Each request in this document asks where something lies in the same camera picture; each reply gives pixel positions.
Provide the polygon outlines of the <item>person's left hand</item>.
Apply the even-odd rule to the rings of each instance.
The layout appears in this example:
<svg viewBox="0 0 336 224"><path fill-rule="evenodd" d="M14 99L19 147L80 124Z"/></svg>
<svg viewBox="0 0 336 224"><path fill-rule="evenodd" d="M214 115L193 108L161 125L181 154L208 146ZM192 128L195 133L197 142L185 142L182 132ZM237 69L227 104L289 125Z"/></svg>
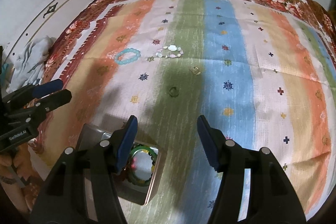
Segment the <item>person's left hand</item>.
<svg viewBox="0 0 336 224"><path fill-rule="evenodd" d="M5 182L19 182L28 186L33 174L33 166L28 144L1 152L1 179Z"/></svg>

